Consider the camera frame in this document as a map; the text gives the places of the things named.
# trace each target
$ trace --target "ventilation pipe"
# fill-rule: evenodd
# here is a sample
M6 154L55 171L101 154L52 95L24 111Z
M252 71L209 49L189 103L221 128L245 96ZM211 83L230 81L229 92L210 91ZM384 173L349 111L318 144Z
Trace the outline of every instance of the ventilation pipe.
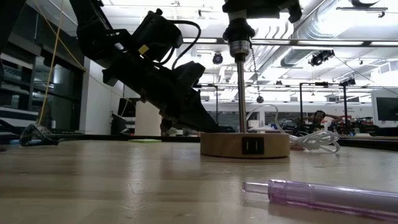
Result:
M352 26L348 20L336 26L336 20L342 17L342 13L336 8L341 3L337 0L326 0L318 9L316 9L311 16L294 32L293 39L334 39L342 32L346 31ZM313 52L312 49L293 49L292 47L279 47L273 54L272 58L268 60L259 69L259 73L264 73L277 60L283 67L293 67L303 58Z

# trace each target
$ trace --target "wooden tabletop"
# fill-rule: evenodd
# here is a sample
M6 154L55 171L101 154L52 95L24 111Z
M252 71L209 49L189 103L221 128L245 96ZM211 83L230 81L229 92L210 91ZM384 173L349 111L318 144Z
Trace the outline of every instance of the wooden tabletop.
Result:
M342 148L271 160L199 155L199 144L75 141L0 153L0 223L379 223L273 205L242 182L285 179L398 191L398 153Z

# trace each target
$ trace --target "coiled white cable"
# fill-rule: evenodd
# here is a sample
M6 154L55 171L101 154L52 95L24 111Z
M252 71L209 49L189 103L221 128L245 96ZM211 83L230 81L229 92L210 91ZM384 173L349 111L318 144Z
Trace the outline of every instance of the coiled white cable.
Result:
M262 108L263 106L273 106L276 109L276 115L275 115L275 124L278 127L278 130L282 134L286 134L285 131L281 128L279 125L278 121L278 107L275 105L261 105L252 110L247 116L246 116L246 121L249 120L250 116L259 108ZM340 150L340 145L337 143L337 140L339 140L340 136L337 133L333 133L331 131L319 131L315 132L312 134L308 134L306 136L302 137L296 137L293 135L290 136L290 145L297 145L301 146L306 150L313 151L316 149L322 149L327 152L332 152L336 153ZM325 145L333 144L335 146L335 150L329 149L325 147Z

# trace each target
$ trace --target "purple plastic tube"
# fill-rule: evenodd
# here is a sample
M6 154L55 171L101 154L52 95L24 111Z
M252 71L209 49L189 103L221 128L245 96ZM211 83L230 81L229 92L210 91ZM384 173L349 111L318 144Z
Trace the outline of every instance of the purple plastic tube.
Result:
M267 194L272 203L300 205L350 215L398 221L398 194L287 180L243 183L249 193Z

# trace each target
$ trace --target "wooden base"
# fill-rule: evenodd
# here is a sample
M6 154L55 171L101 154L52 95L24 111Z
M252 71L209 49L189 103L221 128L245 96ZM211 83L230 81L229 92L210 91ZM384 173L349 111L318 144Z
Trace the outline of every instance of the wooden base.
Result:
M270 159L290 154L288 134L202 133L200 153L207 156Z

